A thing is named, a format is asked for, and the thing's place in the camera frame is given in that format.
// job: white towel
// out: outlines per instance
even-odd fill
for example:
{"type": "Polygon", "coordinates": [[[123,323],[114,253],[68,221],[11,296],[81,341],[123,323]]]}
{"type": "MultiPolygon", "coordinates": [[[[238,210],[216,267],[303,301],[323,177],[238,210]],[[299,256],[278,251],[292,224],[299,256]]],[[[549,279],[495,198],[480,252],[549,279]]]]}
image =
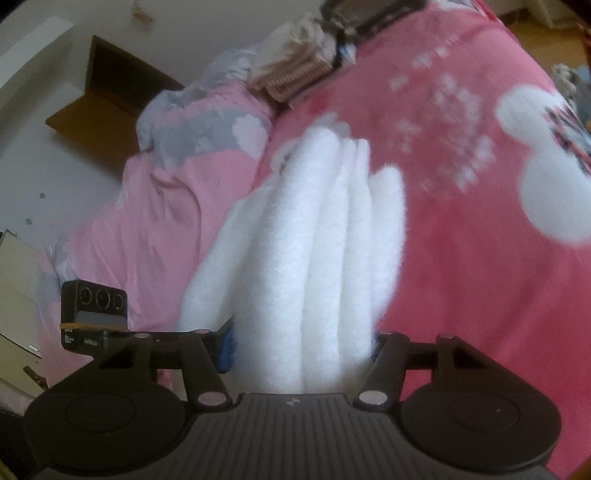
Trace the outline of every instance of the white towel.
{"type": "Polygon", "coordinates": [[[365,140],[310,128],[283,171],[228,215],[185,292],[177,330],[215,330],[233,316],[244,391],[356,388],[403,242],[398,170],[369,177],[365,140]]]}

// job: wooden floor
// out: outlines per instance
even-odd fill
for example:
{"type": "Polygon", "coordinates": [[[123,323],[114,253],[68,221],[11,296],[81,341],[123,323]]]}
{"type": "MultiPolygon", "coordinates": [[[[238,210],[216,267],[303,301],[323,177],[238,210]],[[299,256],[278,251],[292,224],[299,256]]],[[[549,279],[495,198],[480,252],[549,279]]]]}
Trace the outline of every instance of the wooden floor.
{"type": "Polygon", "coordinates": [[[555,63],[578,67],[586,63],[578,29],[552,30],[528,18],[509,25],[521,46],[544,70],[555,63]]]}

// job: pink blanket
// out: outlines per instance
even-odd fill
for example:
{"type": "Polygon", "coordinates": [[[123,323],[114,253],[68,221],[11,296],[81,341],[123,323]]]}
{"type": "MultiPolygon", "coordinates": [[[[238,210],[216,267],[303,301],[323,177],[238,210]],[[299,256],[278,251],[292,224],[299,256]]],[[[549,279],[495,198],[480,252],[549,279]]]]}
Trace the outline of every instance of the pink blanket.
{"type": "MultiPolygon", "coordinates": [[[[404,175],[407,242],[380,328],[414,341],[443,332],[466,339],[559,406],[563,431],[550,462],[557,475],[589,456],[591,148],[512,35],[469,0],[433,1],[365,43],[356,67],[278,118],[260,165],[266,130],[255,120],[264,124],[270,113],[232,88],[219,98],[229,95],[242,112],[229,130],[237,146],[212,151],[206,138],[175,170],[154,166],[150,154],[132,158],[120,198],[46,259],[48,380],[83,361],[59,344],[59,282],[78,276],[124,288],[131,328],[174,329],[184,288],[228,207],[315,122],[367,138],[372,168],[395,163],[404,175]]],[[[216,104],[200,101],[170,122],[216,104]]]]}
{"type": "Polygon", "coordinates": [[[158,118],[163,138],[179,137],[182,129],[187,140],[189,127],[201,132],[190,139],[193,152],[130,158],[118,198],[41,259],[38,325],[50,385],[89,360],[61,347],[60,285],[66,280],[124,289],[131,330],[174,330],[184,289],[226,212],[250,192],[271,113],[234,83],[158,118]]]}
{"type": "Polygon", "coordinates": [[[380,328],[456,334],[546,393],[563,418],[550,468],[567,476],[591,455],[591,147],[551,80],[479,6],[439,0],[276,120],[258,183],[314,122],[404,176],[380,328]]]}

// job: folded clothes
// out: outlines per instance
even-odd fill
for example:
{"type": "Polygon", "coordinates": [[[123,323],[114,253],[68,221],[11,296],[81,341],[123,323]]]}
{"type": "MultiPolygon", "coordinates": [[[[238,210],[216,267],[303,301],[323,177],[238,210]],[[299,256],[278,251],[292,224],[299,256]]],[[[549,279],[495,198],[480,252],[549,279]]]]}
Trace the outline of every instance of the folded clothes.
{"type": "Polygon", "coordinates": [[[330,73],[336,52],[335,36],[306,14],[284,23],[261,44],[248,86],[283,102],[330,73]]]}
{"type": "Polygon", "coordinates": [[[233,317],[234,371],[246,391],[357,387],[395,289],[404,215],[396,168],[370,177],[365,140],[310,128],[226,218],[177,330],[216,330],[233,317]]]}

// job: camera lens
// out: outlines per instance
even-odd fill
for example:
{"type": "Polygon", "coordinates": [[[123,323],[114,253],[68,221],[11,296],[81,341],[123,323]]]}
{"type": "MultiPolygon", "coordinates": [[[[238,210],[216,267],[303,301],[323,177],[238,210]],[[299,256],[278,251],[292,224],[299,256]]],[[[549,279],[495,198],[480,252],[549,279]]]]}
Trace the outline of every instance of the camera lens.
{"type": "Polygon", "coordinates": [[[82,290],[80,290],[80,300],[84,305],[88,305],[92,300],[92,292],[88,288],[84,287],[82,290]]]}
{"type": "Polygon", "coordinates": [[[105,309],[109,306],[109,303],[111,302],[111,295],[109,295],[109,292],[106,290],[99,290],[98,292],[96,292],[96,304],[102,308],[105,309]]]}
{"type": "Polygon", "coordinates": [[[117,309],[120,310],[123,308],[123,297],[119,294],[115,295],[115,298],[113,298],[113,306],[117,309]]]}

